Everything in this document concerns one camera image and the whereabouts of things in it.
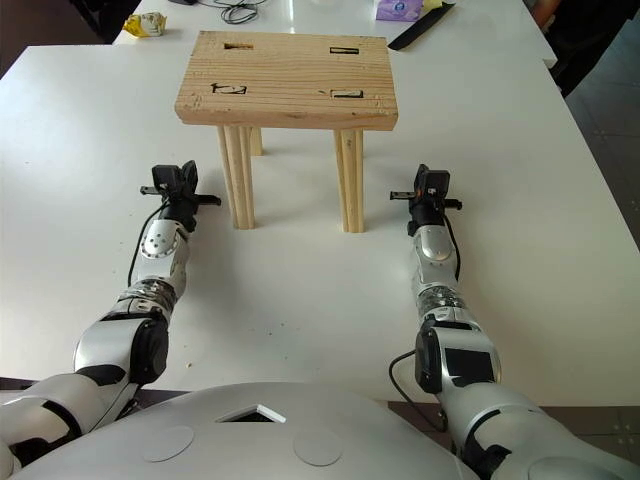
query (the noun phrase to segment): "black cable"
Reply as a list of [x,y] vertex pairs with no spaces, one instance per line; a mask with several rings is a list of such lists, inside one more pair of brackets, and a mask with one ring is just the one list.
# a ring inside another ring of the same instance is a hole
[[460,266],[462,265],[462,260],[460,259],[460,248],[458,248],[458,242],[456,242],[456,236],[453,234],[453,228],[451,227],[451,222],[449,221],[449,217],[443,212],[442,216],[444,217],[444,222],[447,224],[447,229],[449,230],[449,236],[451,237],[451,241],[453,242],[453,246],[456,248],[456,280],[460,276]]
[[227,3],[221,0],[213,0],[213,3],[205,3],[198,0],[200,5],[211,8],[220,8],[220,17],[229,25],[241,25],[250,22],[258,16],[258,5],[267,0],[238,0],[235,3]]
[[411,407],[418,413],[418,415],[420,415],[429,425],[431,425],[431,427],[436,432],[446,432],[448,428],[448,423],[447,423],[447,416],[445,415],[445,413],[443,411],[440,411],[440,415],[442,416],[442,425],[437,425],[435,422],[433,422],[433,420],[427,417],[425,413],[422,410],[420,410],[418,405],[416,405],[415,402],[411,400],[411,398],[409,398],[409,395],[407,395],[404,392],[404,390],[400,388],[400,385],[398,385],[398,382],[396,382],[396,379],[393,376],[393,367],[395,367],[398,362],[404,360],[405,358],[409,358],[410,356],[415,355],[415,353],[416,353],[415,350],[411,350],[410,352],[403,353],[399,357],[396,357],[393,360],[391,360],[391,363],[389,364],[389,379],[391,379],[391,383],[393,384],[395,389],[398,390],[398,393],[402,395],[402,398],[404,398],[407,401],[407,403],[411,405]]
[[127,275],[127,287],[131,286],[131,277],[133,276],[133,267],[136,264],[136,258],[138,257],[138,249],[140,248],[140,242],[142,242],[142,236],[144,235],[144,231],[147,229],[147,225],[149,221],[153,218],[156,213],[160,213],[166,207],[169,206],[169,202],[164,202],[158,208],[156,208],[151,215],[147,217],[147,219],[142,224],[142,228],[140,229],[140,235],[138,235],[138,243],[136,243],[136,248],[133,250],[133,258],[131,259],[131,265],[129,266],[129,275]]

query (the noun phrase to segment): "wooden stool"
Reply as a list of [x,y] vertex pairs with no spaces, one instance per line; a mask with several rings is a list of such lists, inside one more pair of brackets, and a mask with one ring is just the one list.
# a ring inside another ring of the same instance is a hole
[[260,127],[333,130],[342,226],[363,232],[363,130],[393,130],[386,39],[200,32],[175,104],[186,124],[217,125],[236,228],[254,228],[251,155]]

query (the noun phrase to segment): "robotic arm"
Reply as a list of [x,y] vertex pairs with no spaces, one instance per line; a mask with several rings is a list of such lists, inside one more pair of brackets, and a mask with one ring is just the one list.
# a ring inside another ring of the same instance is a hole
[[162,205],[146,235],[144,227],[140,234],[135,280],[130,272],[116,304],[82,335],[74,373],[38,382],[0,407],[0,479],[126,414],[137,390],[166,367],[168,327],[186,287],[194,215],[199,205],[221,201],[195,193],[193,161],[182,168],[157,165],[152,174],[154,187],[141,193],[161,195]]
[[409,236],[420,314],[415,378],[436,395],[458,456],[482,479],[640,478],[640,469],[571,434],[524,395],[500,385],[498,353],[458,292],[459,253],[445,209],[449,172],[420,165],[409,201]]

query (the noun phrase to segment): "black knife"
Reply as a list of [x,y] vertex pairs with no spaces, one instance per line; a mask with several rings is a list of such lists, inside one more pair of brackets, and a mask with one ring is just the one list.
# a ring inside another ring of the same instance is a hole
[[411,45],[416,38],[433,27],[436,22],[440,20],[445,13],[451,10],[451,7],[454,5],[455,3],[443,3],[442,7],[431,10],[424,17],[402,32],[398,38],[388,45],[388,47],[391,50],[402,50],[404,47]]

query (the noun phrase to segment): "tissue box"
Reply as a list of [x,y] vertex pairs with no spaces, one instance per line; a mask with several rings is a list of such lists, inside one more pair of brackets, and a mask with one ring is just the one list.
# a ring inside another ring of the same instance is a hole
[[380,0],[376,20],[415,22],[420,18],[423,0]]

